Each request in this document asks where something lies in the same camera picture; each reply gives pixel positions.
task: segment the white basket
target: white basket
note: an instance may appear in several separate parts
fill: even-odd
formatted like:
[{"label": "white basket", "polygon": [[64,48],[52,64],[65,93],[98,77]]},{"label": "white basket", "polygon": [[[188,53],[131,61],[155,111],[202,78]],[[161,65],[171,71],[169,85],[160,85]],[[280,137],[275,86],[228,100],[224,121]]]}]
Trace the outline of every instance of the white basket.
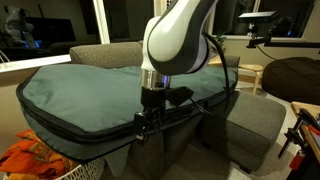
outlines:
[{"label": "white basket", "polygon": [[79,165],[69,173],[55,180],[99,180],[104,170],[104,158],[98,158],[85,165]]}]

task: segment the gray ottoman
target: gray ottoman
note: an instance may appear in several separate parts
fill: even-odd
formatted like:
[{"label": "gray ottoman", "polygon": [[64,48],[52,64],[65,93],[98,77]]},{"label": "gray ottoman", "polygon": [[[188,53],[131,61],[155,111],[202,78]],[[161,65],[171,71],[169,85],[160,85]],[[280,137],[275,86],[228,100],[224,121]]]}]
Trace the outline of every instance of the gray ottoman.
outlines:
[{"label": "gray ottoman", "polygon": [[[224,106],[220,104],[214,111]],[[273,100],[235,91],[224,113],[203,117],[199,137],[243,170],[256,171],[275,143],[285,115],[285,107]]]}]

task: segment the patterned cloth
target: patterned cloth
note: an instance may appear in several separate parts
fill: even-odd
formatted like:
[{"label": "patterned cloth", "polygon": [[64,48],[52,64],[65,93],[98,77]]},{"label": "patterned cloth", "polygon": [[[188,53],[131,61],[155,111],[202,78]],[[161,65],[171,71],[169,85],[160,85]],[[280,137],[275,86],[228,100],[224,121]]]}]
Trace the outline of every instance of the patterned cloth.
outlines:
[{"label": "patterned cloth", "polygon": [[78,166],[47,147],[32,130],[23,131],[17,136],[21,140],[0,159],[0,171],[12,173],[8,179],[54,179]]}]

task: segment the metal cylinder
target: metal cylinder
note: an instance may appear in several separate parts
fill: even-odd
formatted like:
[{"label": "metal cylinder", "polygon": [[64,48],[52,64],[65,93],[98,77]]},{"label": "metal cylinder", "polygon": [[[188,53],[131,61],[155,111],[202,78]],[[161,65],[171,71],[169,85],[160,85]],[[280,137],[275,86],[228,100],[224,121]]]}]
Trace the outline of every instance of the metal cylinder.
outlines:
[{"label": "metal cylinder", "polygon": [[169,88],[171,76],[166,76],[154,70],[141,70],[141,86],[152,90],[163,90]]}]

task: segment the gray couch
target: gray couch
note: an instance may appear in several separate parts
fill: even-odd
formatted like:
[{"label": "gray couch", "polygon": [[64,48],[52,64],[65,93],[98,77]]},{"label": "gray couch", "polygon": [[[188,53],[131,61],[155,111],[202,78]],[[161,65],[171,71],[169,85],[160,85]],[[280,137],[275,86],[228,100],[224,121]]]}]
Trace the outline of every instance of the gray couch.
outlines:
[{"label": "gray couch", "polygon": [[[78,46],[70,49],[70,56],[74,64],[103,68],[140,66],[141,48],[141,42]],[[227,57],[227,60],[229,67],[238,67],[239,57]],[[218,104],[212,110],[219,111],[223,107],[223,103]],[[152,135],[144,146],[133,143],[128,163],[133,164],[144,179],[158,179],[196,137],[247,172],[256,171],[275,143],[284,117],[282,105],[236,91],[224,113],[193,117],[187,123]]]}]

